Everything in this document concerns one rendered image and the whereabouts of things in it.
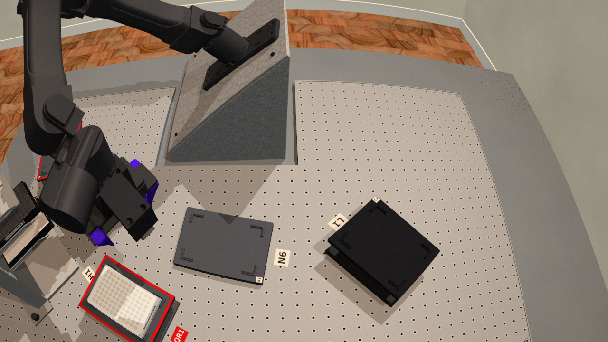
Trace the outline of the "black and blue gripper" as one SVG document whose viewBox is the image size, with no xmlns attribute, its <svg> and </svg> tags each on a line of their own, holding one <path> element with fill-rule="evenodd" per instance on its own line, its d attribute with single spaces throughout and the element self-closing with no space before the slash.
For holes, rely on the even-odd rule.
<svg viewBox="0 0 608 342">
<path fill-rule="evenodd" d="M 137 187 L 137 192 L 139 192 L 139 194 L 145 198 L 150 206 L 152 206 L 154 195 L 159 186 L 157 178 L 150 173 L 145 165 L 139 163 L 137 159 L 132 160 L 130 163 L 124 157 L 120 157 L 120 159 L 130 171 L 131 177 L 135 183 L 135 186 Z M 115 164 L 113 165 L 111 173 L 109 174 L 108 178 L 98 183 L 99 187 L 107 183 L 112 177 L 116 167 L 116 161 L 114 162 Z M 86 232 L 93 239 L 94 243 L 97 244 L 97 246 L 114 246 L 111 239 L 109 239 L 109 237 L 103 231 L 103 226 L 107 221 L 108 219 L 105 219 L 102 213 L 98 210 L 97 206 L 94 204 Z"/>
</svg>

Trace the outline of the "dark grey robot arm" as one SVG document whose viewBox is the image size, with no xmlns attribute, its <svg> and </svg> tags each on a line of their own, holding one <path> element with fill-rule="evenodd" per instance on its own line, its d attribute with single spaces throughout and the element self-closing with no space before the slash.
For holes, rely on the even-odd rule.
<svg viewBox="0 0 608 342">
<path fill-rule="evenodd" d="M 84 234 L 95 204 L 105 219 L 114 215 L 136 242 L 155 230 L 158 217 L 137 192 L 127 166 L 112 154 L 101 128 L 90 125 L 76 132 L 85 112 L 76 107 L 72 85 L 67 85 L 61 18 L 86 15 L 119 22 L 184 54 L 203 48 L 218 59 L 207 69 L 206 91 L 275 42 L 280 29 L 273 18 L 246 38 L 226 26 L 228 18 L 219 13 L 160 0 L 19 0 L 17 14 L 23 21 L 26 143 L 33 153 L 55 159 L 37 209 L 60 227 Z M 98 188 L 114 158 L 112 177 Z"/>
</svg>

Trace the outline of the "black microplate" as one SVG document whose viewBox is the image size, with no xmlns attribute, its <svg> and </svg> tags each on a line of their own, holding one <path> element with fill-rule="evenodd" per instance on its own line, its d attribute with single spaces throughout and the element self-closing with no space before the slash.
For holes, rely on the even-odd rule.
<svg viewBox="0 0 608 342">
<path fill-rule="evenodd" d="M 0 223 L 0 249 L 40 212 L 25 182 L 21 181 L 13 191 L 20 204 Z"/>
</svg>

